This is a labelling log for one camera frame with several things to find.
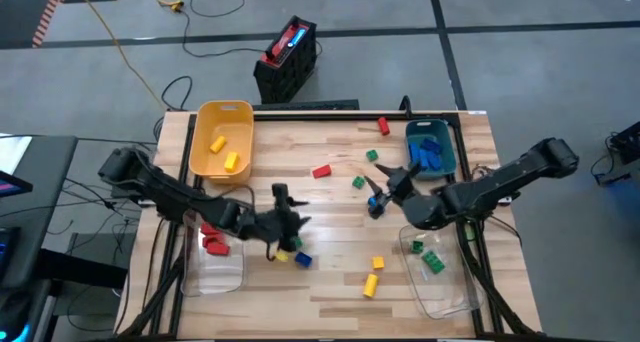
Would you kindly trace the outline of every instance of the desk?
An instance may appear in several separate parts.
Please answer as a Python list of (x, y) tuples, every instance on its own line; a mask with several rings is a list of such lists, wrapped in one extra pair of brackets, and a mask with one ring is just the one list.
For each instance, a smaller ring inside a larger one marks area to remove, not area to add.
[[(278, 114), (295, 116), (296, 113)], [(154, 160), (175, 177), (180, 169), (189, 115), (167, 113)], [(459, 119), (469, 164), (497, 166), (488, 117), (460, 112)], [(313, 267), (299, 270), (293, 265), (270, 263), (264, 257), (264, 243), (246, 243), (244, 287), (223, 295), (185, 297), (178, 337), (473, 336), (469, 313), (444, 320), (432, 320), (421, 314), (414, 303), (401, 255), (394, 247), (399, 228), (407, 225), (401, 211), (391, 206), (381, 219), (371, 220), (365, 205), (370, 191), (351, 186), (356, 175), (367, 174), (378, 183), (385, 180), (373, 164), (367, 162), (367, 150), (376, 149), (381, 164), (406, 164), (406, 123), (390, 121), (391, 134), (383, 137), (375, 121), (256, 122), (253, 168), (248, 184), (255, 189), (257, 208), (272, 206), (270, 186), (275, 182), (287, 183), (295, 199), (311, 202), (309, 206), (301, 207), (300, 212), (312, 217), (301, 236), (306, 242), (306, 251), (314, 257)], [(332, 166), (332, 176), (314, 180), (311, 169), (327, 163)], [(433, 183), (421, 182), (418, 188), (428, 190), (433, 186)], [(204, 187), (209, 194), (222, 190), (208, 182)], [(236, 196), (247, 197), (242, 193)], [(514, 223), (508, 208), (500, 208), (496, 216), (511, 225)], [(155, 211), (142, 213), (131, 257), (131, 289), (123, 328), (141, 311), (151, 246), (159, 221)], [(149, 295), (158, 280), (166, 230), (161, 231), (156, 246)], [(496, 287), (523, 321), (539, 330), (540, 322), (518, 240), (491, 224), (486, 226), (485, 238)], [(362, 289), (374, 255), (385, 257), (385, 269), (380, 274), (375, 298), (366, 300), (362, 297)], [(163, 309), (161, 332), (166, 331), (169, 324), (171, 298), (168, 300)], [(483, 316), (485, 328), (490, 330), (489, 314), (483, 313)]]

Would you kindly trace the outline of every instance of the clear plastic container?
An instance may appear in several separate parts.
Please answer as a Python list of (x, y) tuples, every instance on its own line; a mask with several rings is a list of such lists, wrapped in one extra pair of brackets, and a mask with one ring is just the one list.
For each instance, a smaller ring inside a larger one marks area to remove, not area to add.
[[(434, 319), (480, 308), (485, 299), (484, 291), (463, 261), (455, 228), (450, 224), (438, 231), (423, 231), (408, 225), (400, 230), (402, 254), (414, 293), (424, 312)], [(423, 243), (421, 253), (411, 252), (413, 241)], [(427, 251), (433, 251), (444, 263), (440, 273), (434, 274), (422, 260)]]
[(228, 256), (212, 256), (202, 246), (204, 234), (200, 232), (202, 219), (185, 218), (183, 235), (185, 248), (190, 248), (182, 280), (185, 297), (197, 297), (233, 292), (244, 283), (245, 255), (242, 241), (228, 237), (226, 244), (231, 248)]

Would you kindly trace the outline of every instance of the computer monitor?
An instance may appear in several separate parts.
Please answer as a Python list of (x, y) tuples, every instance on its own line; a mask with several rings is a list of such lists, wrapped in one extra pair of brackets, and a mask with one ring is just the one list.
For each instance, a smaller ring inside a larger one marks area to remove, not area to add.
[(0, 171), (0, 198), (31, 192), (33, 185), (8, 173)]

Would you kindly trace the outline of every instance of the yellow block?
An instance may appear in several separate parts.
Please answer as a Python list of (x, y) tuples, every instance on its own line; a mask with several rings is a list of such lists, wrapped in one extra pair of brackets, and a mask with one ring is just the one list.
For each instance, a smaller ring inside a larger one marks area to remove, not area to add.
[(380, 256), (373, 257), (373, 269), (384, 268), (384, 258)]
[(216, 139), (215, 142), (213, 142), (213, 144), (211, 145), (211, 147), (209, 147), (209, 149), (213, 153), (218, 153), (220, 152), (220, 150), (222, 149), (222, 146), (224, 146), (225, 143), (227, 143), (227, 139), (224, 138), (224, 136), (220, 136)]
[(278, 251), (276, 252), (276, 259), (280, 262), (287, 262), (289, 260), (289, 255), (283, 251)]
[(229, 152), (227, 160), (224, 161), (224, 170), (227, 172), (233, 172), (238, 164), (238, 154), (236, 152)]
[(364, 292), (363, 295), (372, 298), (374, 294), (376, 294), (376, 287), (378, 286), (378, 276), (374, 274), (370, 274), (367, 277), (367, 283), (364, 284)]

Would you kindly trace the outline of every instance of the blue block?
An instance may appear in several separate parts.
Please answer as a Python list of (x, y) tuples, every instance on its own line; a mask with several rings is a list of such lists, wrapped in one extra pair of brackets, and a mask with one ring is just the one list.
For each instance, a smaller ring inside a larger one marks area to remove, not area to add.
[(418, 144), (409, 143), (409, 158), (411, 159), (411, 164), (420, 162), (420, 147), (418, 147)]
[(312, 260), (313, 259), (311, 258), (311, 256), (308, 256), (302, 252), (298, 252), (298, 254), (296, 255), (296, 263), (305, 268), (309, 268), (311, 266)]
[(429, 162), (429, 166), (435, 171), (442, 168), (442, 159), (440, 155), (435, 154), (432, 151), (427, 151), (427, 160)]
[(422, 140), (422, 143), (420, 144), (420, 148), (424, 148), (427, 151), (432, 151), (437, 154), (440, 154), (442, 152), (442, 146), (440, 146), (438, 142), (432, 141), (429, 138), (425, 138)]
[(429, 169), (429, 157), (428, 154), (430, 152), (427, 150), (420, 149), (420, 168), (424, 171)]

